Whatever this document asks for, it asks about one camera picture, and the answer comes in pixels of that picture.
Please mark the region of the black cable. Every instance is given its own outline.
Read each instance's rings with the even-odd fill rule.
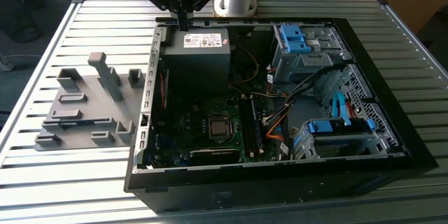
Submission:
[[[285,106],[283,108],[275,113],[274,116],[270,117],[270,119],[267,120],[267,122],[271,122],[278,116],[282,116],[283,113],[289,113],[289,108],[294,105],[295,103],[295,97],[302,95],[309,89],[313,88],[313,86],[315,85],[315,81],[318,80],[318,78],[327,74],[330,71],[334,70],[341,70],[345,69],[347,64],[350,64],[351,62],[343,62],[339,64],[335,64],[331,67],[325,67],[322,69],[319,69],[318,72],[315,72],[311,76],[309,76],[295,87],[295,89],[293,90],[291,94],[289,95],[286,101],[285,101]]]
[[[247,76],[246,76],[246,71],[245,70],[243,70],[243,73],[242,73],[242,77],[243,77],[243,80],[247,80]],[[257,87],[253,84],[253,81],[249,81],[246,84],[253,88],[253,90],[255,92],[258,91]]]

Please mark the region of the orange wire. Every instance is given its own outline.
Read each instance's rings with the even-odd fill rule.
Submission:
[[[277,93],[271,93],[271,89],[273,89],[273,83],[269,84],[269,87],[267,87],[267,89],[266,89],[266,90],[267,90],[266,92],[267,92],[267,94],[270,94],[270,95],[278,95]]]
[[[351,113],[351,117],[357,118],[357,113],[355,113],[353,105],[349,102],[346,102],[346,105],[349,107],[349,110],[350,110],[350,113]]]
[[[271,133],[274,132],[274,129],[277,128],[277,126],[279,125],[279,123],[282,122],[283,118],[286,118],[289,113],[285,113],[283,116],[279,118],[279,120],[277,121],[277,123],[274,124],[273,128],[270,129],[269,133],[266,134],[267,137],[271,136]]]
[[[277,135],[270,135],[269,138],[273,138],[273,139],[278,139],[278,140],[285,140],[283,137],[281,136],[277,136]]]

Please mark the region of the wire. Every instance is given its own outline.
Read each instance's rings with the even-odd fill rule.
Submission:
[[[231,87],[241,93],[249,93],[249,94],[258,94],[258,95],[262,95],[265,97],[278,97],[277,95],[270,95],[270,94],[263,94],[263,93],[259,93],[259,92],[249,92],[249,91],[243,91],[242,89],[239,89],[234,83],[231,83]]]
[[[283,116],[279,118],[279,120],[277,121],[277,123],[274,124],[274,126],[271,127],[269,133],[266,134],[266,136],[270,138],[271,133],[274,132],[274,129],[277,128],[277,126],[281,124],[283,118],[286,118],[289,113],[285,113]]]
[[[351,113],[351,118],[358,118],[353,105],[346,102],[349,112]]]
[[[258,76],[258,74],[259,74],[259,62],[258,62],[258,60],[255,59],[254,55],[250,53],[250,51],[246,50],[245,47],[242,47],[242,46],[235,46],[235,47],[237,47],[237,48],[241,48],[241,49],[246,52],[246,54],[251,56],[251,58],[253,58],[253,60],[254,60],[254,63],[255,63],[255,74],[254,74],[254,76],[253,76],[250,79],[246,79],[246,80],[243,80],[243,81],[234,81],[234,82],[233,82],[233,83],[245,83],[245,82],[251,81],[251,80]]]
[[[267,87],[266,90],[267,90],[267,91],[266,91],[267,94],[270,94],[270,95],[275,95],[275,96],[278,95],[277,93],[273,93],[273,92],[271,92],[271,91],[273,91],[273,83],[269,84],[269,87]]]
[[[273,122],[273,120],[282,115],[282,113],[285,113],[285,115],[289,113],[289,109],[293,106],[293,104],[295,103],[295,96],[301,95],[303,92],[306,92],[309,89],[313,88],[317,79],[325,75],[327,72],[333,71],[333,70],[338,70],[338,69],[345,69],[347,66],[347,62],[345,63],[339,63],[335,64],[331,67],[325,67],[322,68],[318,72],[315,72],[311,76],[309,76],[295,87],[295,89],[293,90],[291,94],[289,95],[286,101],[285,101],[285,106],[281,109],[281,111],[278,111],[274,115],[269,116],[265,119],[265,123],[270,123]]]
[[[270,135],[267,136],[267,138],[273,138],[273,139],[278,139],[278,140],[285,140],[285,138],[282,136],[278,136],[278,135]]]

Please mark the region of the blue latch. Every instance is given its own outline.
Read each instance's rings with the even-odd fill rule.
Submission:
[[[282,36],[290,53],[311,52],[305,39],[306,34],[302,33],[298,25],[282,25]]]
[[[295,140],[295,143],[294,143],[294,145],[293,145],[293,148],[295,148],[295,147],[297,147],[297,145],[299,144],[301,140],[302,140],[302,137],[301,137],[301,136],[298,136],[298,138],[297,138],[297,140]]]
[[[310,133],[317,132],[317,127],[315,127],[314,123],[309,123],[309,130],[310,130]]]
[[[369,119],[366,120],[366,122],[367,122],[367,125],[370,126],[371,130],[375,131],[375,129],[377,129],[377,124],[375,124],[374,119],[369,118]]]
[[[317,126],[317,132],[323,133],[323,132],[334,132],[334,127],[331,126],[331,123],[329,120],[323,121],[314,121],[313,122]]]

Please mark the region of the floor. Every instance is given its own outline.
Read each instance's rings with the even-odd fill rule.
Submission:
[[[22,90],[43,55],[49,42],[57,31],[71,0],[46,0],[46,7],[34,11],[33,15],[42,29],[42,36],[38,40],[19,44],[15,43],[0,32],[0,53],[6,56],[29,55],[10,57],[17,67],[13,72],[0,72],[0,111],[11,111],[22,94]],[[448,68],[448,19],[437,15],[418,34],[426,43],[430,51],[437,56],[442,64]],[[7,120],[7,115],[0,114],[0,129]]]

